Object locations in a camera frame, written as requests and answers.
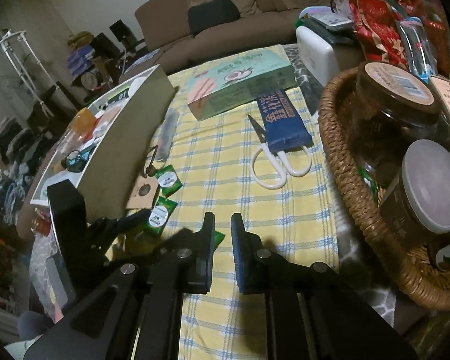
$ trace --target brown paper tag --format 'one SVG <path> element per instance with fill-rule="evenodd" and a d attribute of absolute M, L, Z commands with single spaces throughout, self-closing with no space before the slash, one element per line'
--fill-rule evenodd
<path fill-rule="evenodd" d="M 126 209 L 149 208 L 154 206 L 155 196 L 158 191 L 158 180 L 155 176 L 143 178 L 138 176 L 132 189 Z"/>

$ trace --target blue wrapper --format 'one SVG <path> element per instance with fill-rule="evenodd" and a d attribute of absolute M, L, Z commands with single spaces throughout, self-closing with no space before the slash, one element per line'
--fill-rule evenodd
<path fill-rule="evenodd" d="M 272 153 L 313 144 L 302 118 L 284 90 L 257 98 L 265 125 L 268 148 Z"/>

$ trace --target white oval label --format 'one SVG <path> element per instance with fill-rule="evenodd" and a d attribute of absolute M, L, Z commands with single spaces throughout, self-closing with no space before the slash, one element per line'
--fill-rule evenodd
<path fill-rule="evenodd" d="M 168 188 L 174 185 L 177 176 L 174 172 L 165 172 L 158 178 L 158 183 L 162 188 Z"/>
<path fill-rule="evenodd" d="M 155 206 L 151 210 L 148 223 L 153 227 L 162 227 L 168 219 L 168 210 L 164 206 Z"/>
<path fill-rule="evenodd" d="M 365 71 L 373 80 L 396 95 L 417 104 L 433 104 L 430 89 L 420 79 L 397 66 L 370 62 L 365 65 Z"/>

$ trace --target yellow plaid tablecloth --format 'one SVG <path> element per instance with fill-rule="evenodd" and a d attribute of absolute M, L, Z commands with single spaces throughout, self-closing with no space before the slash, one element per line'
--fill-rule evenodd
<path fill-rule="evenodd" d="M 178 206 L 162 238 L 183 227 L 199 230 L 207 211 L 215 214 L 215 229 L 226 237 L 214 254 L 211 292 L 185 295 L 179 358 L 262 359 L 266 329 L 264 297 L 239 293 L 230 218 L 234 212 L 241 212 L 245 228 L 260 235 L 267 247 L 291 262 L 308 266 L 323 261 L 337 269 L 335 219 L 324 174 L 325 158 L 300 89 L 287 90 L 314 141 L 310 150 L 312 168 L 302 178 L 288 176 L 287 184 L 280 190 L 260 187 L 252 180 L 249 168 L 259 141 L 247 118 L 250 113 L 263 125 L 257 104 L 241 105 L 198 122 L 187 106 L 187 84 L 195 70 L 187 69 L 169 77 L 178 87 L 170 107 L 180 111 L 180 118 L 166 164 L 174 166 L 183 188 L 169 197 Z M 289 156 L 295 169 L 305 165 L 303 152 Z M 255 169 L 269 182 L 275 177 L 275 170 L 262 154 Z"/>

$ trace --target bolt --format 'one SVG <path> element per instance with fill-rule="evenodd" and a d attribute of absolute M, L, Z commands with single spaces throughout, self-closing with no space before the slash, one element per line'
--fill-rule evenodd
<path fill-rule="evenodd" d="M 120 272 L 123 273 L 124 275 L 129 275 L 131 273 L 133 273 L 135 271 L 135 266 L 133 264 L 123 264 L 120 267 Z"/>
<path fill-rule="evenodd" d="M 190 257 L 192 254 L 192 251 L 190 249 L 178 249 L 177 255 L 181 259 L 186 259 L 187 257 Z"/>
<path fill-rule="evenodd" d="M 257 256 L 260 257 L 261 259 L 267 259 L 272 255 L 272 252 L 269 251 L 268 249 L 260 249 L 257 252 Z"/>
<path fill-rule="evenodd" d="M 328 265 L 325 264 L 324 262 L 319 261 L 313 264 L 313 269 L 318 273 L 322 274 L 327 271 Z"/>

